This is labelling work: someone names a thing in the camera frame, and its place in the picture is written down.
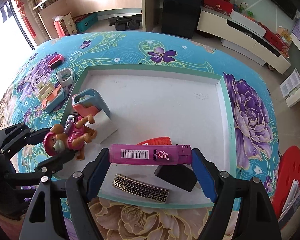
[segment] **purple flower pattern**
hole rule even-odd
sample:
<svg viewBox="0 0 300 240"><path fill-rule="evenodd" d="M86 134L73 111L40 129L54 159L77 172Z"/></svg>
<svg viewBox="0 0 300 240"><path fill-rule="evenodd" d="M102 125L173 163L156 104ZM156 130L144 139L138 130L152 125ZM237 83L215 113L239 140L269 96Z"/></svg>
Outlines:
<svg viewBox="0 0 300 240"><path fill-rule="evenodd" d="M21 189L37 189L36 186L21 186ZM31 198L25 198L25 201L30 201Z"/></svg>
<svg viewBox="0 0 300 240"><path fill-rule="evenodd" d="M29 73L21 78L18 82L17 93L21 93L20 100L23 102L26 97L30 97L33 92L37 93L37 84L40 81L47 83L51 76L52 70L49 68L48 63L58 53L48 54L36 64Z"/></svg>
<svg viewBox="0 0 300 240"><path fill-rule="evenodd" d="M278 169L279 169L279 164L273 170L273 179L274 179L274 181L278 180Z"/></svg>
<svg viewBox="0 0 300 240"><path fill-rule="evenodd" d="M262 99L245 80L236 81L233 75L223 74L234 116L237 167L247 170L249 159L262 160L261 152L268 159L271 157L273 134L269 114Z"/></svg>
<svg viewBox="0 0 300 240"><path fill-rule="evenodd" d="M34 58L35 58L35 56L37 56L38 55L38 53L36 52L36 53L34 53L30 58L29 58L29 61L31 61L31 60L33 60Z"/></svg>
<svg viewBox="0 0 300 240"><path fill-rule="evenodd" d="M42 115L42 107L40 106L35 106L34 107L34 117L39 117Z"/></svg>
<svg viewBox="0 0 300 240"><path fill-rule="evenodd" d="M272 188L272 178L270 178L269 175L266 176L266 181L263 182L263 186L266 189L267 193L272 192L273 188Z"/></svg>
<svg viewBox="0 0 300 240"><path fill-rule="evenodd" d="M154 48L154 51L150 51L148 54L152 56L150 59L155 63L160 63L161 61L169 63L176 60L172 56L177 55L177 52L175 50L167 50L164 52L163 48L156 47Z"/></svg>
<svg viewBox="0 0 300 240"><path fill-rule="evenodd" d="M74 229L73 223L68 218L65 219L66 229L68 232L69 240L78 240L77 233Z"/></svg>
<svg viewBox="0 0 300 240"><path fill-rule="evenodd" d="M86 48L86 47L89 47L90 45L91 45L91 41L90 41L90 40L84 41L84 42L82 43L82 45L80 46L80 49L84 49L84 48Z"/></svg>
<svg viewBox="0 0 300 240"><path fill-rule="evenodd" d="M23 116L23 122L29 123L31 114L32 114L31 108L28 108L28 110L26 111L26 113Z"/></svg>

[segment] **black cabinet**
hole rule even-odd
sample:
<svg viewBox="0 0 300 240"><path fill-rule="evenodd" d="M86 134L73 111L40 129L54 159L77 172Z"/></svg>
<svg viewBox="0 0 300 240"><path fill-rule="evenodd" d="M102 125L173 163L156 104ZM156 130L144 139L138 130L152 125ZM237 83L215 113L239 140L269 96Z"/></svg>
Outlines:
<svg viewBox="0 0 300 240"><path fill-rule="evenodd" d="M202 0L163 0L162 33L192 38Z"/></svg>

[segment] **lighter logo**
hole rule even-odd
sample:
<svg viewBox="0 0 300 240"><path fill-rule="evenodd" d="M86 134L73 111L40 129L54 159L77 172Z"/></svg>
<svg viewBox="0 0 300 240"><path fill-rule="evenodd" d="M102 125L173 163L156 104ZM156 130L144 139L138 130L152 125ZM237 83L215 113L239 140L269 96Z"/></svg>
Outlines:
<svg viewBox="0 0 300 240"><path fill-rule="evenodd" d="M160 151L160 152L158 152L158 157L160 158L160 159L169 159L169 154L167 154L166 152L164 152L164 151Z"/></svg>

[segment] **white sponge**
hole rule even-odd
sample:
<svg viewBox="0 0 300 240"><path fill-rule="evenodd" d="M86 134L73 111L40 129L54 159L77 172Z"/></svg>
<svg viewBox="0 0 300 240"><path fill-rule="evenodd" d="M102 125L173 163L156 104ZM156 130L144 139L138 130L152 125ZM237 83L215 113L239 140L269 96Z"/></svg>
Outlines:
<svg viewBox="0 0 300 240"><path fill-rule="evenodd" d="M93 118L96 122L93 124L87 122L85 126L97 131L97 137L93 140L94 143L102 143L118 129L103 110L97 113Z"/></svg>

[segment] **white plastic item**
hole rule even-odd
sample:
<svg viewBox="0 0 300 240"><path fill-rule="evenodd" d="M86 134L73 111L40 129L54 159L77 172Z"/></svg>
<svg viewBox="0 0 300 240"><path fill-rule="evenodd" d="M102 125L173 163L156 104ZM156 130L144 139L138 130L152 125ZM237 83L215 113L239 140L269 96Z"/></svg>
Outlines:
<svg viewBox="0 0 300 240"><path fill-rule="evenodd" d="M93 118L96 122L93 124L87 122L85 126L97 131L97 137L93 140L97 144L102 143L118 129L103 110Z"/></svg>
<svg viewBox="0 0 300 240"><path fill-rule="evenodd" d="M252 30L253 32L257 33L261 37L265 36L266 30L262 28L259 24L255 23L254 21L250 20L249 18L245 17L241 13L238 13L232 10L230 14L230 18L233 19L235 22L238 22L245 26L246 28Z"/></svg>
<svg viewBox="0 0 300 240"><path fill-rule="evenodd" d="M283 205L282 208L282 213L287 209L287 207L291 204L294 196L296 195L296 193L299 190L299 181L298 180L293 180L292 185L291 185L291 189L290 192L288 194L287 200L285 202L285 204Z"/></svg>

